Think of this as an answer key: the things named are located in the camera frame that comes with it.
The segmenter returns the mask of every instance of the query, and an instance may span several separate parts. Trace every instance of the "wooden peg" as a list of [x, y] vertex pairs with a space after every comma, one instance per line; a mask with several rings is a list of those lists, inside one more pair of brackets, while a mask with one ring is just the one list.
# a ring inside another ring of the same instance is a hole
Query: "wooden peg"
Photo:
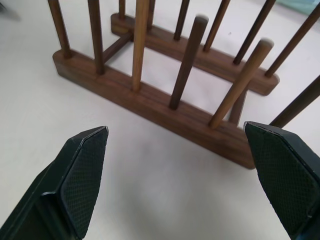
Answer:
[[241, 63], [241, 60], [244, 58], [244, 55], [248, 51], [248, 48], [252, 44], [253, 40], [255, 39], [258, 31], [260, 30], [262, 24], [266, 20], [271, 8], [275, 4], [276, 0], [266, 0], [258, 17], [256, 18], [252, 28], [250, 29], [248, 35], [246, 36], [238, 54], [233, 60], [233, 63], [235, 65], [239, 65]]
[[240, 94], [238, 99], [233, 104], [231, 112], [230, 112], [230, 116], [229, 116], [228, 121], [230, 123], [233, 123], [233, 124], [237, 125], [237, 126], [238, 126], [239, 121], [240, 121], [242, 109], [244, 108], [247, 91], [248, 91], [247, 88], [245, 88], [242, 91], [242, 93]]
[[271, 123], [271, 126], [283, 128], [309, 104], [320, 96], [320, 76], [318, 76], [299, 96], [297, 96]]
[[216, 16], [215, 16], [215, 19], [214, 19], [214, 22], [212, 24], [212, 27], [211, 27], [211, 30], [210, 30], [210, 33], [209, 33], [209, 36], [205, 42], [205, 45], [203, 47], [203, 51], [205, 52], [209, 52], [210, 48], [211, 48], [211, 45], [212, 43], [214, 42], [214, 39], [217, 35], [217, 32], [218, 32], [218, 29], [220, 27], [220, 24], [222, 22], [222, 19], [224, 18], [225, 16], [225, 13], [227, 11], [227, 8], [228, 8], [228, 5], [230, 3], [230, 0], [222, 0], [221, 1], [221, 4], [220, 4], [220, 7], [219, 7], [219, 10], [218, 12], [216, 13]]
[[156, 0], [149, 0], [147, 30], [150, 30], [152, 28], [152, 24], [154, 21], [155, 6], [156, 6]]
[[126, 0], [119, 0], [119, 18], [125, 19], [126, 17]]
[[184, 92], [191, 68], [196, 58], [199, 45], [208, 24], [208, 18], [196, 16], [191, 29], [190, 37], [185, 48], [178, 77], [175, 82], [169, 107], [173, 110], [178, 108], [182, 93]]
[[148, 11], [149, 0], [136, 1], [132, 67], [132, 89], [134, 92], [138, 92], [140, 90], [141, 85], [140, 82], [142, 75], [142, 65], [144, 60]]
[[182, 28], [184, 27], [189, 2], [190, 2], [190, 0], [182, 0], [180, 13], [179, 13], [179, 17], [178, 17], [178, 22], [176, 24], [176, 28], [175, 28], [175, 32], [174, 32], [174, 36], [173, 36], [173, 39], [176, 41], [179, 41], [181, 38]]
[[59, 42], [63, 52], [63, 57], [69, 59], [72, 57], [69, 40], [66, 32], [64, 19], [62, 17], [61, 8], [58, 0], [48, 0], [50, 11], [52, 14], [56, 33], [58, 34]]
[[94, 51], [94, 61], [97, 74], [105, 73], [103, 59], [103, 44], [101, 34], [100, 4], [99, 0], [88, 0], [89, 17], [91, 23], [91, 33]]
[[229, 109], [245, 90], [255, 71], [266, 58], [273, 45], [273, 42], [270, 40], [262, 39], [259, 41], [248, 61], [245, 63], [239, 76], [236, 78], [235, 82], [231, 86], [230, 90], [209, 122], [209, 126], [211, 128], [215, 129], [219, 126]]
[[301, 39], [306, 35], [306, 33], [311, 29], [311, 27], [316, 23], [318, 18], [320, 17], [320, 3], [315, 7], [309, 17], [304, 21], [299, 30], [295, 33], [293, 38], [289, 41], [289, 43], [285, 46], [280, 55], [276, 58], [271, 67], [265, 72], [265, 76], [270, 78], [277, 69], [281, 66], [281, 64], [286, 60], [289, 54], [295, 49]]

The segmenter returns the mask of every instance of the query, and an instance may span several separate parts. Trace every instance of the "textured rubber pad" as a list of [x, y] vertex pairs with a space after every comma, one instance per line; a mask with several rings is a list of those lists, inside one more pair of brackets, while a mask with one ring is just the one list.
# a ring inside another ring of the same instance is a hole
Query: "textured rubber pad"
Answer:
[[310, 156], [315, 154], [296, 134], [279, 128], [247, 122], [245, 134], [263, 190], [285, 230], [294, 237], [318, 209], [320, 187], [305, 160], [286, 139], [292, 138], [294, 145], [305, 148], [306, 157], [309, 151]]
[[98, 197], [106, 142], [103, 131], [88, 138], [61, 186], [61, 200], [79, 239], [88, 231]]

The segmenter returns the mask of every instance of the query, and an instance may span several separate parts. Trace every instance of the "green object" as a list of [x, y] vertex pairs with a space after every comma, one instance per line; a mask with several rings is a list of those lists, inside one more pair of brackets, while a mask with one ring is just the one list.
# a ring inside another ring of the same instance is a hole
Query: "green object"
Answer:
[[277, 2], [300, 13], [309, 15], [320, 0], [277, 0]]

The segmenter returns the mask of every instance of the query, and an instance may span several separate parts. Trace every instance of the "white surface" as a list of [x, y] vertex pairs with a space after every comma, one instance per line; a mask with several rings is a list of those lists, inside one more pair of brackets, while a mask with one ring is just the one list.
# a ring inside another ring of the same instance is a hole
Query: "white surface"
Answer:
[[[157, 126], [56, 73], [52, 54], [60, 49], [45, 0], [1, 0], [20, 21], [0, 15], [0, 225], [35, 176], [65, 141], [90, 128], [110, 130], [99, 197], [86, 240], [285, 240], [289, 239], [255, 170], [239, 165]], [[263, 1], [233, 0], [213, 43], [235, 55]], [[196, 14], [211, 26], [219, 0], [192, 0], [182, 34]], [[86, 0], [61, 0], [73, 49], [93, 56]], [[103, 45], [111, 34], [116, 0], [101, 0]], [[180, 1], [157, 0], [154, 23], [174, 31]], [[135, 1], [127, 0], [134, 15]], [[275, 43], [262, 64], [269, 67], [306, 16], [276, 5], [246, 54], [261, 37]], [[210, 26], [202, 42], [205, 42]], [[244, 121], [268, 124], [319, 74], [319, 23], [278, 70], [280, 84], [267, 97], [247, 94]], [[110, 63], [131, 74], [133, 46]], [[145, 49], [142, 80], [171, 93], [180, 63]], [[230, 84], [192, 69], [182, 96], [214, 113]], [[285, 129], [299, 134], [320, 154], [319, 99]]]

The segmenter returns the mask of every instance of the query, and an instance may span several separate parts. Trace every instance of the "wooden dish rack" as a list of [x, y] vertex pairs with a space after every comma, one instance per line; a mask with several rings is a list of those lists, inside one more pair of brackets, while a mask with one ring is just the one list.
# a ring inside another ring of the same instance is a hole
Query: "wooden dish rack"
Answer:
[[[103, 50], [99, 0], [88, 0], [94, 59], [70, 49], [59, 0], [48, 0], [61, 50], [53, 54], [60, 76], [248, 169], [255, 168], [247, 138], [238, 128], [248, 90], [268, 95], [279, 83], [275, 75], [287, 56], [320, 17], [320, 4], [267, 70], [261, 63], [273, 47], [262, 39], [247, 61], [243, 57], [276, 0], [266, 0], [238, 54], [233, 57], [211, 48], [230, 0], [222, 0], [209, 36], [201, 44], [208, 18], [194, 19], [189, 39], [181, 37], [190, 0], [182, 0], [174, 33], [153, 25], [155, 0], [136, 0], [135, 18], [126, 15], [126, 2], [119, 0], [119, 13], [111, 16], [111, 30], [120, 38]], [[133, 41], [132, 76], [105, 63]], [[141, 82], [144, 48], [181, 61], [172, 95]], [[192, 67], [224, 80], [232, 86], [214, 114], [181, 101]], [[270, 124], [282, 128], [320, 94], [320, 76]], [[223, 120], [231, 109], [230, 117]]]

